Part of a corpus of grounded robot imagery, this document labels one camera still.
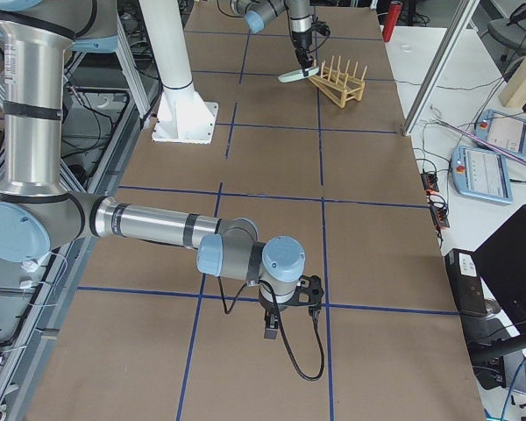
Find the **light green round plate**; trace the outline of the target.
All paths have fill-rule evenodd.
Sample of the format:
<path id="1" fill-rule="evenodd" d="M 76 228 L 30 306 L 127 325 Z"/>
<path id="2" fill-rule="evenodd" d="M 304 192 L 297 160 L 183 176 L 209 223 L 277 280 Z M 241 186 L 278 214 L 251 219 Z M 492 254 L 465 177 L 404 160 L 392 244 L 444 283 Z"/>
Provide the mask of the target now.
<path id="1" fill-rule="evenodd" d="M 319 72 L 319 67 L 314 66 L 311 68 L 301 68 L 287 72 L 286 74 L 279 75 L 278 80 L 281 83 L 297 82 L 302 79 L 309 78 L 316 75 Z"/>

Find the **wooden dish rack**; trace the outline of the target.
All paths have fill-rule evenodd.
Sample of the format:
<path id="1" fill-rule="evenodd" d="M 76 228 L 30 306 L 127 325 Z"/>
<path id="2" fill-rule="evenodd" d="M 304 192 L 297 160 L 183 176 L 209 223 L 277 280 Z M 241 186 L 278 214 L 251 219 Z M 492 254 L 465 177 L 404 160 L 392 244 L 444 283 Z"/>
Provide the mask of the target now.
<path id="1" fill-rule="evenodd" d="M 322 61 L 317 73 L 309 77 L 325 96 L 337 107 L 343 109 L 350 101 L 360 102 L 366 87 L 367 65 L 359 67 L 359 62 L 333 55 L 329 61 Z"/>

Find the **black power strip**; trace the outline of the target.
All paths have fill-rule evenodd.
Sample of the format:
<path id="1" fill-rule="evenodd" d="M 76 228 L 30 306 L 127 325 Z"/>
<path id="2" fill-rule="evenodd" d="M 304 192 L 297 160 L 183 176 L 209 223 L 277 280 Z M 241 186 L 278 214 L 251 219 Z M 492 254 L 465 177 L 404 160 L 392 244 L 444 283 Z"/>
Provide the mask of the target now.
<path id="1" fill-rule="evenodd" d="M 440 194 L 437 184 L 437 174 L 434 171 L 423 171 L 421 180 L 425 190 L 427 203 L 430 207 L 430 214 L 434 226 L 440 231 L 449 228 L 448 220 L 449 206 Z"/>

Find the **black computer box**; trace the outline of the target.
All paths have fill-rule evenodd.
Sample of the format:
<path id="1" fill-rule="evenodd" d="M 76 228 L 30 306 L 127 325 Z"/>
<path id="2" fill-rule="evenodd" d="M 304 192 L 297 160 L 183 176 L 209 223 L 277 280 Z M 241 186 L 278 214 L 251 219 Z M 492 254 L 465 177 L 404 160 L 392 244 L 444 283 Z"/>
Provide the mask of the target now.
<path id="1" fill-rule="evenodd" d="M 473 253 L 454 248 L 444 257 L 457 310 L 462 316 L 491 318 L 501 311 L 493 298 L 485 298 Z"/>

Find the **near teach pendant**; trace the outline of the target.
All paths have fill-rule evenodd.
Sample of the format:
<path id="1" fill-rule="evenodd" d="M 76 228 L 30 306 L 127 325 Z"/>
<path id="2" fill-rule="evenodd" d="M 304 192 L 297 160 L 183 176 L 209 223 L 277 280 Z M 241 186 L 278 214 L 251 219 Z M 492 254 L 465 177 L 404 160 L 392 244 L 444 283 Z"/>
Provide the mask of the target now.
<path id="1" fill-rule="evenodd" d="M 506 159 L 499 153 L 457 146 L 451 157 L 451 173 L 461 195 L 494 203 L 513 203 Z"/>

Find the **teach pendant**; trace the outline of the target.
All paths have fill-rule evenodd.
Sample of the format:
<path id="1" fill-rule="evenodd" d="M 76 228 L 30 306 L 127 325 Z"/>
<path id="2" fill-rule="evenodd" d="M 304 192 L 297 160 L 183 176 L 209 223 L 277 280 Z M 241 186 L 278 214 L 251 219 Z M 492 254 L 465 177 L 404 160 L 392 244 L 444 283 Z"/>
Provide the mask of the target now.
<path id="1" fill-rule="evenodd" d="M 526 157 L 526 119 L 487 109 L 474 129 L 475 135 L 488 144 L 505 149 L 520 158 Z"/>
<path id="2" fill-rule="evenodd" d="M 499 153 L 457 146 L 451 157 L 451 173 L 461 195 L 494 203 L 513 203 L 506 159 Z"/>

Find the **far teach pendant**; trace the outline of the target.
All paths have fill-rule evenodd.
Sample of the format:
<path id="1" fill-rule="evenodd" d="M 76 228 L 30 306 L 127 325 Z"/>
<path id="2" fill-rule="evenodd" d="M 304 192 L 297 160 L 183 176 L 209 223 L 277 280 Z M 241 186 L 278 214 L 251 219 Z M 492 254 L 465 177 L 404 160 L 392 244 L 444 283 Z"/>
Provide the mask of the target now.
<path id="1" fill-rule="evenodd" d="M 526 157 L 526 119 L 487 109 L 474 129 L 475 135 L 488 144 L 505 149 L 520 158 Z"/>

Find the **grey office chair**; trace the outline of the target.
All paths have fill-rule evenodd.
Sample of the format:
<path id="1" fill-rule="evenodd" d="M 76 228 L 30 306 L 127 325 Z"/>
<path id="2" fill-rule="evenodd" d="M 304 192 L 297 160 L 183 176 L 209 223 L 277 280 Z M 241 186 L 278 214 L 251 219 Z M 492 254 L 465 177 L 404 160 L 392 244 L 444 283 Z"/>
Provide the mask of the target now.
<path id="1" fill-rule="evenodd" d="M 526 54 L 526 2 L 518 6 L 508 18 L 487 24 L 487 33 L 504 47 L 499 61 L 510 61 L 515 55 Z"/>

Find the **black laptop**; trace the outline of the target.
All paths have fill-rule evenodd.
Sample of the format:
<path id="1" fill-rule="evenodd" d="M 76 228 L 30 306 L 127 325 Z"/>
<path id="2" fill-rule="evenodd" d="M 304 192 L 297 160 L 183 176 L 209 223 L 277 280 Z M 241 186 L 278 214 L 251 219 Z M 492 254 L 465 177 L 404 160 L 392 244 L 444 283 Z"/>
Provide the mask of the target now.
<path id="1" fill-rule="evenodd" d="M 477 248 L 481 278 L 520 333 L 526 333 L 526 204 Z"/>

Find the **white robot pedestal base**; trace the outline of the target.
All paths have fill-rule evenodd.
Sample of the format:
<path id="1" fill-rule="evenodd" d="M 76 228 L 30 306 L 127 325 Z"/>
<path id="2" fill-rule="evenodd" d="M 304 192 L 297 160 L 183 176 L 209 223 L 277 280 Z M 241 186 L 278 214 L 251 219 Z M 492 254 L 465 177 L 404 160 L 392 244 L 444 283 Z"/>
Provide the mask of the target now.
<path id="1" fill-rule="evenodd" d="M 195 89 L 178 3 L 139 4 L 163 87 L 153 140 L 209 144 L 218 104 L 205 102 Z"/>

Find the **aluminium frame post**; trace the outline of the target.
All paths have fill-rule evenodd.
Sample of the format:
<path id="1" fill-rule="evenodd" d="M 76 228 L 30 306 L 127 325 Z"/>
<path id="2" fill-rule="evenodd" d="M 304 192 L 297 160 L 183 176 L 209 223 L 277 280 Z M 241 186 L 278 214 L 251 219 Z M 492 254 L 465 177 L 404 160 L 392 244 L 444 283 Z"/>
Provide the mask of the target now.
<path id="1" fill-rule="evenodd" d="M 421 88 L 419 89 L 416 98 L 411 105 L 409 114 L 405 119 L 405 123 L 402 127 L 402 134 L 404 136 L 409 136 L 416 126 L 418 119 L 423 113 L 423 109 L 428 103 L 433 90 L 437 86 L 438 79 L 440 78 L 447 61 L 451 57 L 452 51 L 454 50 L 459 37 L 467 28 L 479 3 L 480 0 L 462 0 L 459 2 L 458 8 L 444 33 L 441 43 L 423 79 Z"/>

